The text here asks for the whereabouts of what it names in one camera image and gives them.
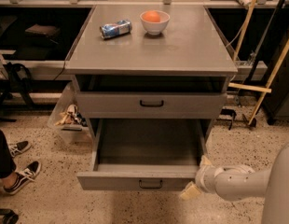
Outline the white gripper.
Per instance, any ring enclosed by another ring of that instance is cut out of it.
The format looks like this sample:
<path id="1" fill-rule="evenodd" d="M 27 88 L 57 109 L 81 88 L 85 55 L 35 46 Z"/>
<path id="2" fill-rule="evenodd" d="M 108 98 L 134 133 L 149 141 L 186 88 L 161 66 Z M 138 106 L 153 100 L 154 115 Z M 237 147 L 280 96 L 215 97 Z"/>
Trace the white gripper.
<path id="1" fill-rule="evenodd" d="M 180 193 L 180 198 L 184 201 L 197 198 L 201 193 L 215 193 L 215 179 L 223 173 L 222 167 L 212 166 L 207 156 L 202 155 L 200 160 L 200 168 L 196 173 L 195 182 L 189 182 Z"/>

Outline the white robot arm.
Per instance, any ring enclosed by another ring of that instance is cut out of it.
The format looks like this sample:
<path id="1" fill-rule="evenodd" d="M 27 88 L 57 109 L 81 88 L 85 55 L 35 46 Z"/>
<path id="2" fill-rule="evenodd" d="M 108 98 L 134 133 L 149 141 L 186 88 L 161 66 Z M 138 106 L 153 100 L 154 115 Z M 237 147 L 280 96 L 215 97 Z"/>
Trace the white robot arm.
<path id="1" fill-rule="evenodd" d="M 215 167 L 203 155 L 195 181 L 186 185 L 180 198 L 190 200 L 202 192 L 226 201 L 264 197 L 261 224 L 289 224 L 289 141 L 271 168 L 257 172 L 243 164 Z"/>

